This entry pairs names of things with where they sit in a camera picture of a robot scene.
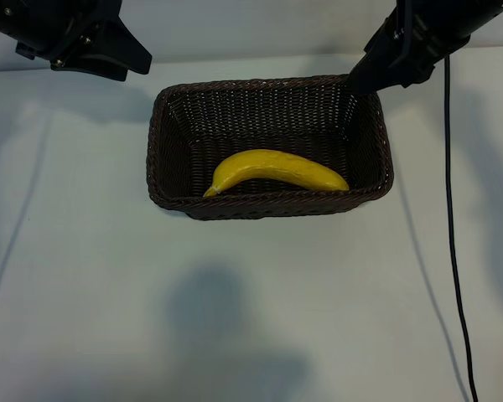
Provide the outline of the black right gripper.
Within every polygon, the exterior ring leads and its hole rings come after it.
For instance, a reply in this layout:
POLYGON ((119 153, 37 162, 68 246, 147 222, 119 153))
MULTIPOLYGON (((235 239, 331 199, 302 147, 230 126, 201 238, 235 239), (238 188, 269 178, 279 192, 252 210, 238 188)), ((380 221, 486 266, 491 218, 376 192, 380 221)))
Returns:
POLYGON ((503 1, 397 1, 345 85, 352 94, 370 94, 421 84, 435 63, 464 47, 476 30, 502 13, 503 1))

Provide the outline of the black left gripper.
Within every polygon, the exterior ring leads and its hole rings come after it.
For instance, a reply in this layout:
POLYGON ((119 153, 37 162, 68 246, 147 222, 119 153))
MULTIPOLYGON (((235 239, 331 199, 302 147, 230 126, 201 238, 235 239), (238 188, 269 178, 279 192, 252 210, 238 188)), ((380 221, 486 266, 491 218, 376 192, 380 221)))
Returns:
POLYGON ((120 1, 0 1, 0 33, 16 52, 45 59, 53 71, 125 81, 147 75, 152 55, 121 21, 120 1))

